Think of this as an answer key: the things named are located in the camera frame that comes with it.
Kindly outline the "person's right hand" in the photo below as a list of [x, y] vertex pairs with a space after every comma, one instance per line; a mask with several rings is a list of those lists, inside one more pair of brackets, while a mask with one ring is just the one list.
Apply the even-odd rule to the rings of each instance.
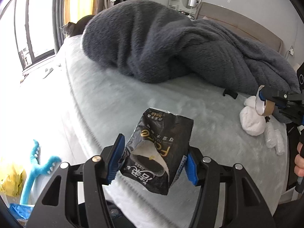
[[298, 154], [296, 155], [294, 161], [295, 162], [294, 172], [298, 177], [304, 176], [304, 158], [300, 155], [302, 146], [303, 144], [299, 142], [297, 145]]

